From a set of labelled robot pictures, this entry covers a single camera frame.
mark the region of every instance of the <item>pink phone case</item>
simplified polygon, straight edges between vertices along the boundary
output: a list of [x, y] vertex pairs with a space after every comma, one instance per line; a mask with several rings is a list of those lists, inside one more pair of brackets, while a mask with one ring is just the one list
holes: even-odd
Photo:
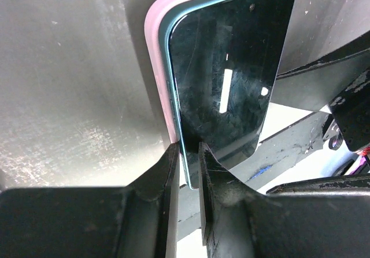
[[172, 8], [181, 3], [190, 0], [156, 0], [150, 7], [145, 18], [145, 39], [149, 51], [151, 65], [153, 67], [154, 76], [156, 78], [157, 88], [160, 95], [160, 100], [163, 108], [165, 121], [167, 124], [169, 138], [172, 143], [177, 142], [175, 122], [173, 121], [172, 108], [169, 100], [169, 91], [166, 86], [166, 72], [162, 60], [160, 43], [159, 43], [159, 28], [164, 16]]

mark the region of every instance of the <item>smartphone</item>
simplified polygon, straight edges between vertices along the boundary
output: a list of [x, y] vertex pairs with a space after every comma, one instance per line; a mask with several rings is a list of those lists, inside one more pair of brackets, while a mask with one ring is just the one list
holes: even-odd
[[171, 142], [198, 188], [198, 145], [226, 168], [257, 148], [294, 0], [157, 0], [145, 38]]

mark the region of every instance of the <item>black machine part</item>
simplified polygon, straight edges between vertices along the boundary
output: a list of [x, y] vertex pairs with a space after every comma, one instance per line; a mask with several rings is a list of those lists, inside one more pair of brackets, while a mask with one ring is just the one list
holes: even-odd
[[199, 158], [209, 258], [368, 257], [369, 176], [293, 183], [264, 196], [223, 168], [206, 144]]
[[370, 146], [370, 67], [330, 102], [330, 109], [349, 150]]
[[170, 145], [127, 187], [4, 191], [0, 257], [175, 257], [178, 157]]

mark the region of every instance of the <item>gray metal surface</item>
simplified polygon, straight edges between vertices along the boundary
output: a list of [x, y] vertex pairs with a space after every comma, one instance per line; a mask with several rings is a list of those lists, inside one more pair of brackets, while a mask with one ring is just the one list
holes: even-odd
[[[155, 0], [0, 0], [3, 186], [126, 185], [169, 145], [143, 35]], [[370, 0], [296, 0], [280, 71], [370, 28]]]

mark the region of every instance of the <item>phone screen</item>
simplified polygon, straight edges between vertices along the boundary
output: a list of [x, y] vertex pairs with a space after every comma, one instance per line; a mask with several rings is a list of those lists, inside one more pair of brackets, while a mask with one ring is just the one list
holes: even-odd
[[294, 0], [228, 0], [190, 12], [169, 40], [193, 187], [198, 144], [226, 168], [258, 144]]

